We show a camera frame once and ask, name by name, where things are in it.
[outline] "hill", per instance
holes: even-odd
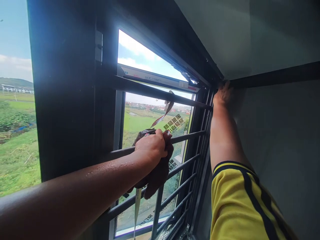
[[[0,85],[1,84],[6,84],[6,85],[11,85],[11,86],[16,86],[16,87],[26,87],[26,88],[33,88],[33,83],[29,82],[24,79],[19,79],[19,78],[4,78],[0,77]]]

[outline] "hand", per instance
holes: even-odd
[[[168,152],[165,151],[165,141],[161,129],[156,130],[155,134],[141,138],[135,147],[135,152],[140,152],[143,156],[148,157],[154,162],[155,166],[160,159],[166,157]]]
[[[227,81],[224,86],[220,86],[218,92],[213,97],[213,106],[226,105],[230,100],[232,88],[229,89],[230,81]]]

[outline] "house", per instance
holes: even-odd
[[[30,93],[34,94],[33,88],[26,88],[26,87],[16,87],[2,84],[2,91],[3,92],[17,92],[17,93]]]

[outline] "sky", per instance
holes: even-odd
[[[118,63],[186,81],[168,62],[121,30]],[[0,77],[21,78],[33,82],[26,0],[0,0]],[[188,99],[192,97],[189,93],[173,92]],[[131,93],[126,94],[126,101],[164,105],[164,100]]]

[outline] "yellow shirt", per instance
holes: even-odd
[[[247,166],[225,161],[213,171],[210,240],[296,239],[271,195]]]

